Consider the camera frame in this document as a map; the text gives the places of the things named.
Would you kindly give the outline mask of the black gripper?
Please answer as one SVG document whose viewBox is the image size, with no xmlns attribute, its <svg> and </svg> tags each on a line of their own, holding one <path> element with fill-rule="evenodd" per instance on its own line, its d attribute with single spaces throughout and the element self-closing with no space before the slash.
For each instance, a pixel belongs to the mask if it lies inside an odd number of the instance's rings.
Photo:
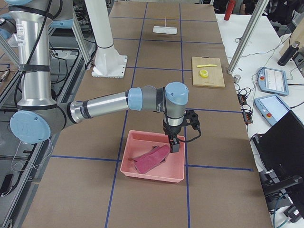
<svg viewBox="0 0 304 228">
<path fill-rule="evenodd" d="M 181 132 L 181 124 L 177 126 L 171 126 L 167 123 L 162 124 L 162 128 L 165 132 L 165 135 L 168 136 L 169 144 L 170 144 L 170 153 L 179 152 L 180 142 L 178 139 L 178 134 Z"/>
</svg>

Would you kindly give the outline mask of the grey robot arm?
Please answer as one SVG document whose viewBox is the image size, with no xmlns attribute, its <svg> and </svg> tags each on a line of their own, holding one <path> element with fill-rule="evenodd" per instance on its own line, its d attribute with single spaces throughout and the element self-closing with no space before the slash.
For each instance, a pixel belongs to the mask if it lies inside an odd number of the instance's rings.
<svg viewBox="0 0 304 228">
<path fill-rule="evenodd" d="M 10 119 L 13 134 L 35 144 L 61 130 L 91 119 L 127 109 L 163 113 L 163 129 L 171 152 L 179 150 L 178 134 L 189 125 L 188 88 L 171 82 L 163 88 L 145 86 L 86 101 L 57 103 L 51 94 L 48 27 L 73 19 L 70 0 L 10 0 L 9 12 L 17 26 L 22 98 Z"/>
</svg>

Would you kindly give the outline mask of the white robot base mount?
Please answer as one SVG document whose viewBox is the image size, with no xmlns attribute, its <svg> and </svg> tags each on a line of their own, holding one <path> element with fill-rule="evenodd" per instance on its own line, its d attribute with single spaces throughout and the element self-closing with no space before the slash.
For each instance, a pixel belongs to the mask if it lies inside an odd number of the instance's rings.
<svg viewBox="0 0 304 228">
<path fill-rule="evenodd" d="M 123 78 L 128 56 L 120 55 L 114 47 L 106 2 L 86 0 L 85 5 L 97 45 L 92 76 Z"/>
</svg>

